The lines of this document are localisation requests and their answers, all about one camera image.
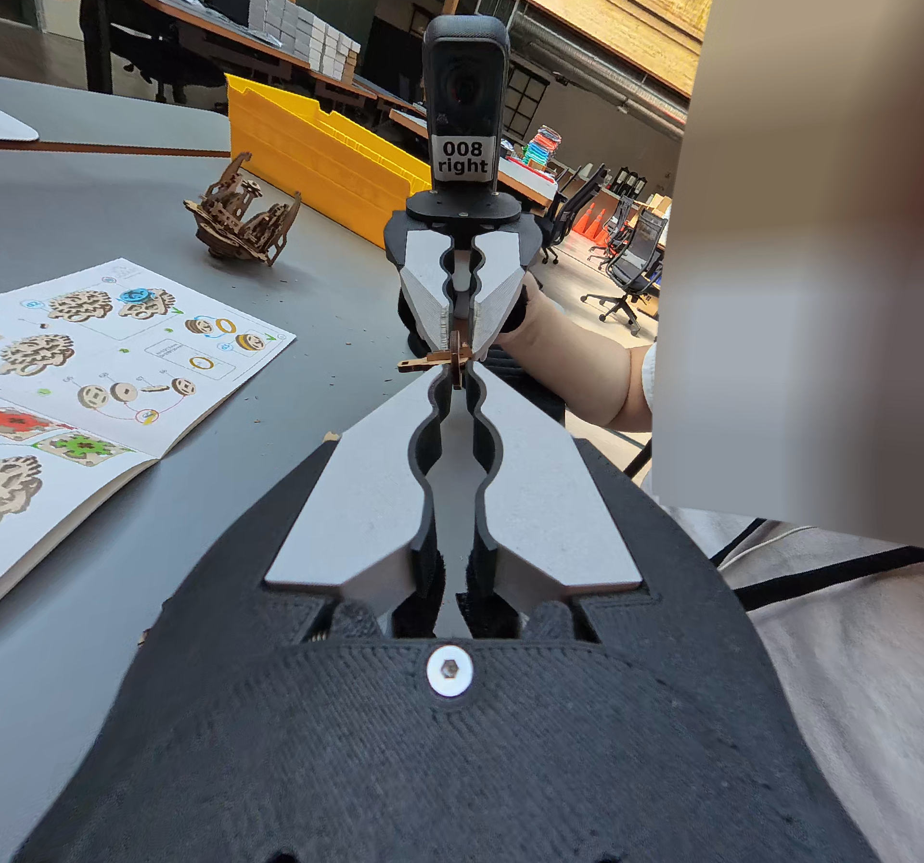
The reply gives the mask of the long wooden background table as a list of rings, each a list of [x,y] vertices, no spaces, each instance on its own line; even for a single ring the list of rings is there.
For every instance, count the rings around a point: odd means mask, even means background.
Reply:
[[[334,103],[366,107],[379,98],[369,87],[316,72],[307,61],[260,41],[243,27],[197,12],[179,0],[81,0],[81,13],[89,18],[84,53],[88,86],[95,92],[112,91],[106,58],[111,53],[109,31],[116,25],[166,38],[227,67],[258,73],[269,82],[301,85]]]

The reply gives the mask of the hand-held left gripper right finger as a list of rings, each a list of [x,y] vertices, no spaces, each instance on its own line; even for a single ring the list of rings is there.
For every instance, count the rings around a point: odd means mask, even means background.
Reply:
[[[516,638],[543,603],[636,592],[640,569],[568,430],[491,372],[467,366],[473,454],[486,475],[462,594],[473,638]]]

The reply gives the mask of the assembled wooden puzzle model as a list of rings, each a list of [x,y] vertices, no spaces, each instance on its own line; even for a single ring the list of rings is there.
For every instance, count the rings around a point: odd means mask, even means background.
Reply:
[[[239,153],[199,202],[185,200],[183,205],[195,217],[196,236],[210,255],[272,267],[301,206],[301,193],[295,192],[293,203],[275,203],[245,219],[252,202],[262,196],[260,185],[242,174],[242,165],[251,158],[250,152]]]

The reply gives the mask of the grey ventilation duct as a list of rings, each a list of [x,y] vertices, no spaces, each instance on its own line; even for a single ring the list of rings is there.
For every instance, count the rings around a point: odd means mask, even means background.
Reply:
[[[642,83],[629,71],[598,58],[525,13],[514,15],[511,33],[527,49],[529,61],[560,76],[565,83],[599,96],[664,135],[676,141],[683,139],[687,107]]]

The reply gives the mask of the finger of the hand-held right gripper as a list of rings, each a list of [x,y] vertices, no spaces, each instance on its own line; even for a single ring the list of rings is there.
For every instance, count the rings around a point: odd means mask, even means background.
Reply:
[[[520,295],[525,275],[520,236],[494,230],[472,239],[468,297],[468,343],[472,360],[485,358]]]
[[[448,351],[454,323],[454,306],[447,292],[450,274],[444,257],[452,239],[433,229],[407,234],[400,267],[402,294],[410,306],[418,333],[432,351]]]

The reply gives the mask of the small wooden puzzle part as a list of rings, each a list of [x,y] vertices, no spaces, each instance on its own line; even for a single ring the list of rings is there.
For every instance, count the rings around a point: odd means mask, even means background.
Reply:
[[[399,372],[407,374],[426,372],[436,367],[447,367],[450,384],[455,391],[460,391],[464,387],[468,363],[478,360],[464,333],[457,328],[449,332],[446,349],[431,349],[416,331],[408,333],[408,345],[411,357],[399,361]]]

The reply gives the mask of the stack of colourful trays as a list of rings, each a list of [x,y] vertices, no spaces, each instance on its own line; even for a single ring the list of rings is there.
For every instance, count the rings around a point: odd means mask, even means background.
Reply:
[[[524,146],[523,162],[532,168],[545,169],[553,159],[560,143],[561,135],[549,126],[542,125]]]

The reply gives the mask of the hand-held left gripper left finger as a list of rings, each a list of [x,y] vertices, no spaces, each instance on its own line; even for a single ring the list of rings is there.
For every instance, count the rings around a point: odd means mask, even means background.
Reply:
[[[433,367],[350,427],[280,546],[272,591],[359,601],[397,638],[434,638],[445,592],[429,472],[443,452],[448,368]]]

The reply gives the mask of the grey desk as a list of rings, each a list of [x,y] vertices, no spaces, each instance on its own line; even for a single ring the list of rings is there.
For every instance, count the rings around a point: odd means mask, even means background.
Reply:
[[[210,111],[2,79],[2,110],[55,144],[2,150],[2,291],[117,257],[296,335],[295,343],[88,516],[2,599],[1,852],[6,861],[94,741],[137,641],[217,537],[398,388],[407,353],[385,253],[308,207],[273,269],[214,262],[182,201],[227,158]]]

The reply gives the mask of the person's right forearm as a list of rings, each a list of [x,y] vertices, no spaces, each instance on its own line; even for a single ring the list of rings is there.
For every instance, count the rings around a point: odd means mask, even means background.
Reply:
[[[619,431],[653,430],[656,345],[627,348],[576,324],[531,273],[497,342],[576,417]]]

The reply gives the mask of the stack of white boxes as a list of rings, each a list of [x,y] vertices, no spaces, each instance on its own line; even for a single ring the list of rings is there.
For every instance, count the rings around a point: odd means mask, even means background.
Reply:
[[[290,0],[249,0],[248,28],[279,43],[283,52],[315,72],[352,84],[361,46],[358,41]]]

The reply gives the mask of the black mesh office chair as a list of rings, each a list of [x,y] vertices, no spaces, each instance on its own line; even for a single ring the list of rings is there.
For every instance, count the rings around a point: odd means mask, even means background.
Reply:
[[[629,320],[629,332],[637,337],[641,331],[641,324],[630,303],[638,301],[653,285],[663,268],[664,251],[659,246],[659,240],[667,223],[667,219],[658,216],[648,208],[641,210],[637,223],[628,244],[606,264],[607,277],[621,290],[619,296],[605,296],[598,294],[585,294],[580,301],[585,303],[588,299],[599,300],[600,305],[612,303],[608,312],[599,316],[604,322],[619,311],[624,311]]]

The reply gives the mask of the illustrated instruction booklet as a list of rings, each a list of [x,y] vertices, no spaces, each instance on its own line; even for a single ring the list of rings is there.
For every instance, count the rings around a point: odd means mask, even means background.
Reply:
[[[1,296],[1,595],[295,341],[119,258]]]

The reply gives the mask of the yellow plastic bin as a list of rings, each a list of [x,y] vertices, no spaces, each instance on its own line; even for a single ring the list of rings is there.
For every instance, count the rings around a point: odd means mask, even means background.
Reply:
[[[431,189],[428,164],[318,101],[225,80],[232,151],[251,153],[249,170],[380,248],[392,213]]]

